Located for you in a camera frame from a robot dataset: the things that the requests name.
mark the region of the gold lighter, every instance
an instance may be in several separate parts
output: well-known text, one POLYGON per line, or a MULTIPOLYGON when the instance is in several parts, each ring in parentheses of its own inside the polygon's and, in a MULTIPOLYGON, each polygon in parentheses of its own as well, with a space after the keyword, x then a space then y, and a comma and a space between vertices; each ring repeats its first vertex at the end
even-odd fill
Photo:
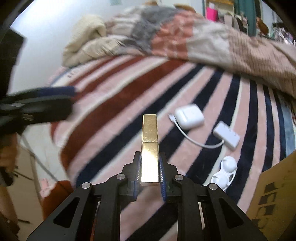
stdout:
POLYGON ((141 185, 150 186, 159 183, 158 134, 156 115, 143 115, 141 185))

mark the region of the white cable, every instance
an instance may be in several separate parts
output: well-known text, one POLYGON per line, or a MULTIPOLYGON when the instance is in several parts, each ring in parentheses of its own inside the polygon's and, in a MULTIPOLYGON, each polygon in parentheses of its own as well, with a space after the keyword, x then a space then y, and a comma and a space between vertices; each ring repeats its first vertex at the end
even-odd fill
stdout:
POLYGON ((191 141, 193 144, 197 145, 197 146, 200 146, 200 147, 203 147, 203 148, 207 148, 207 149, 215 149, 215 148, 218 148, 220 146, 223 145, 224 143, 224 140, 222 140, 220 143, 216 144, 216 145, 205 145, 205 144, 202 144, 202 143, 199 143, 199 142, 196 142, 195 140, 191 139, 189 136, 186 135, 186 133, 181 129, 181 127, 179 126, 179 124, 177 123, 177 120, 176 118, 174 117, 174 115, 172 114, 169 114, 168 115, 171 122, 173 122, 176 127, 179 129, 179 131, 189 140, 191 141))

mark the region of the teal sticker on wall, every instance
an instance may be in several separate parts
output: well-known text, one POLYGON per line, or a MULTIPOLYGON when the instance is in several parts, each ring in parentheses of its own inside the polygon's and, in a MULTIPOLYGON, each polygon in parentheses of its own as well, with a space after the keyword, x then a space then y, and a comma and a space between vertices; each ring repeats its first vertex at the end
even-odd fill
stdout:
POLYGON ((121 0, 110 0, 111 6, 122 5, 121 0))

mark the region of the pink object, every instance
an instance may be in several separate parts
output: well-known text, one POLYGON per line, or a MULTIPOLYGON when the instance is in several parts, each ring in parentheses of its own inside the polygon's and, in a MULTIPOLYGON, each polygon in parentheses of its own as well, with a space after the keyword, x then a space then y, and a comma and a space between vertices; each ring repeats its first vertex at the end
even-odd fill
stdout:
POLYGON ((216 22, 218 19, 218 10, 207 7, 207 19, 216 22))

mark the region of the triangular cutout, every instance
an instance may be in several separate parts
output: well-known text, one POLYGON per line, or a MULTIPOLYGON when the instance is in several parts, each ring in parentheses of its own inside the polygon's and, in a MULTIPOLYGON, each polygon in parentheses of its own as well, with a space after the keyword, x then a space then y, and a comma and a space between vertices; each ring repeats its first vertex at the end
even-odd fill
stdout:
POLYGON ((69 205, 60 212, 58 216, 54 219, 54 224, 60 225, 64 228, 69 228, 71 226, 76 208, 79 203, 79 197, 76 197, 69 203, 69 205))
POLYGON ((219 198, 221 208, 226 220, 226 225, 229 229, 235 228, 237 226, 243 225, 243 220, 238 216, 238 214, 230 207, 230 205, 223 199, 219 198))

